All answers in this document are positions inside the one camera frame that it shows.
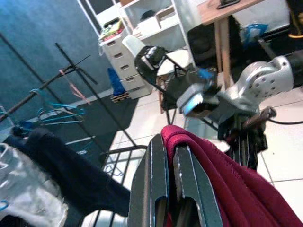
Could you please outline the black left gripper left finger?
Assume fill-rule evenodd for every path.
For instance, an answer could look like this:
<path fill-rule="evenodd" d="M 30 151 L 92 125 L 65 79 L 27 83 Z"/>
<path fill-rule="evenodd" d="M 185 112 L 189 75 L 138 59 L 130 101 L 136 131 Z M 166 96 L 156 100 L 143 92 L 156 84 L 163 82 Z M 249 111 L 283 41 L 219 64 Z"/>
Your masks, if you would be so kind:
<path fill-rule="evenodd" d="M 151 139 L 133 177 L 127 226 L 166 226 L 169 167 L 161 136 Z"/>

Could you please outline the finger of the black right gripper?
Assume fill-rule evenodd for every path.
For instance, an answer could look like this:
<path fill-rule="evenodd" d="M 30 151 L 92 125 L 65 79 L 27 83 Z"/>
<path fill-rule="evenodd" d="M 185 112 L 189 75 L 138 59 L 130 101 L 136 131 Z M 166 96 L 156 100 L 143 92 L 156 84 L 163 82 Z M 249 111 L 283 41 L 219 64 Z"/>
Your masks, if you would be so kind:
<path fill-rule="evenodd" d="M 242 150 L 241 150 L 241 143 L 239 141 L 234 141 L 231 145 L 229 150 L 227 151 L 227 155 L 233 159 L 236 163 L 240 166 L 243 165 L 243 158 L 242 158 Z"/>
<path fill-rule="evenodd" d="M 258 151 L 253 144 L 248 144 L 245 166 L 252 170 L 258 167 Z"/>

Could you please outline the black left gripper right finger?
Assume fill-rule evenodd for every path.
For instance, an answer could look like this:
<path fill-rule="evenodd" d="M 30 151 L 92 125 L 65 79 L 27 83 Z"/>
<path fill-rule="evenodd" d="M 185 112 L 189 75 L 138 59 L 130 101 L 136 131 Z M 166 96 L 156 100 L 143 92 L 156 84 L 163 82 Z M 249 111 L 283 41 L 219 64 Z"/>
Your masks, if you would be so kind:
<path fill-rule="evenodd" d="M 178 201 L 175 226 L 222 227 L 210 179 L 189 146 L 175 148 L 173 169 Z"/>

